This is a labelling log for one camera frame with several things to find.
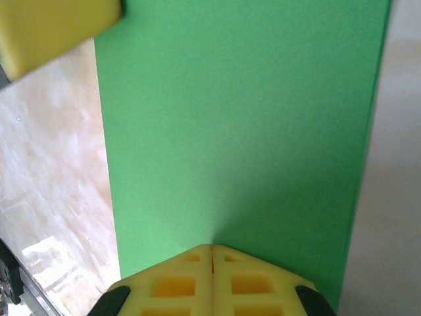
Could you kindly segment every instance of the marble floor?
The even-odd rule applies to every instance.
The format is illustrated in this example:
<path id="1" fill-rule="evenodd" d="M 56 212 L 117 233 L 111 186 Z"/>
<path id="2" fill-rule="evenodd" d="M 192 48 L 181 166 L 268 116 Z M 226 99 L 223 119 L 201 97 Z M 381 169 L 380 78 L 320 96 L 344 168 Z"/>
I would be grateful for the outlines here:
<path id="1" fill-rule="evenodd" d="M 341 316 L 421 314 L 420 30 L 396 0 Z M 0 237 L 63 315 L 120 277 L 100 106 L 92 40 L 0 93 Z"/>
<path id="2" fill-rule="evenodd" d="M 0 237 L 65 315 L 120 277 L 93 41 L 0 93 Z"/>

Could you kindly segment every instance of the yellow foam corner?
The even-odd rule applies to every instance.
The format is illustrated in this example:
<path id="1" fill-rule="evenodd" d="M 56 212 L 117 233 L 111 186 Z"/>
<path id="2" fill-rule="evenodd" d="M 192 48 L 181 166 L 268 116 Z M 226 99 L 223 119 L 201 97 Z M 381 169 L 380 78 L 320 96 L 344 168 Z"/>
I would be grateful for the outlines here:
<path id="1" fill-rule="evenodd" d="M 0 64 L 9 80 L 110 28 L 120 0 L 1 0 Z"/>
<path id="2" fill-rule="evenodd" d="M 201 245 L 125 278 L 119 316 L 307 316 L 296 286 L 314 284 L 225 246 Z"/>

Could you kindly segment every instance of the square cutout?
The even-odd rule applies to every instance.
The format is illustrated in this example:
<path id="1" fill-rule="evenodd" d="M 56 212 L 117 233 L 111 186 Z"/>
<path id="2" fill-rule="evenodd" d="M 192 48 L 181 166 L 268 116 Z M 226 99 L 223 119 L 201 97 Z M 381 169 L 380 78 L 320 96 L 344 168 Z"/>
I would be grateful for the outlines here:
<path id="1" fill-rule="evenodd" d="M 154 298 L 179 298 L 194 296 L 196 278 L 191 275 L 170 275 L 158 279 L 153 289 Z"/>
<path id="2" fill-rule="evenodd" d="M 240 262 L 241 260 L 232 256 L 232 255 L 225 255 L 224 257 L 226 262 Z"/>
<path id="3" fill-rule="evenodd" d="M 241 273 L 231 278 L 232 294 L 274 293 L 270 277 L 263 273 Z"/>
<path id="4" fill-rule="evenodd" d="M 234 306 L 235 316 L 285 316 L 280 305 L 238 305 Z"/>
<path id="5" fill-rule="evenodd" d="M 140 316 L 190 316 L 190 307 L 145 308 Z"/>
<path id="6" fill-rule="evenodd" d="M 199 262 L 200 261 L 200 255 L 197 253 L 192 253 L 187 256 L 185 261 L 191 261 L 191 262 Z"/>

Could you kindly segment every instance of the black metal bracket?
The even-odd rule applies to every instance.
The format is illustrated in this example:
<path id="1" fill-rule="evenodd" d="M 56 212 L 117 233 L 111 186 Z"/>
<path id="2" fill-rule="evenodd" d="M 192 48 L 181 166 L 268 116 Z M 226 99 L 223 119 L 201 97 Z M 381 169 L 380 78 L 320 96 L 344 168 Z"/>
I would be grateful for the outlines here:
<path id="1" fill-rule="evenodd" d="M 128 286 L 119 286 L 104 293 L 87 316 L 117 316 L 130 294 Z"/>
<path id="2" fill-rule="evenodd" d="M 295 291 L 308 316 L 336 316 L 321 293 L 304 285 L 296 286 Z"/>
<path id="3" fill-rule="evenodd" d="M 20 296 L 24 293 L 19 262 L 2 239 L 0 239 L 0 281 L 6 284 L 6 286 L 3 286 L 3 291 L 12 300 L 13 304 L 19 304 Z"/>
<path id="4" fill-rule="evenodd" d="M 0 64 L 0 90 L 10 84 L 10 80 L 7 78 L 5 71 Z"/>

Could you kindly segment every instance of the green surface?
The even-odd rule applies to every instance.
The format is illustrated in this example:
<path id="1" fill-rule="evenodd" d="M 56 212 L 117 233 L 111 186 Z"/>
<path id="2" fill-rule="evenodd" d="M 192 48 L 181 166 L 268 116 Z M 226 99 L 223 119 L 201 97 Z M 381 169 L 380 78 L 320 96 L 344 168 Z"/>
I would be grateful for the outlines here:
<path id="1" fill-rule="evenodd" d="M 95 40 L 122 276 L 221 243 L 337 306 L 388 0 L 128 0 Z"/>

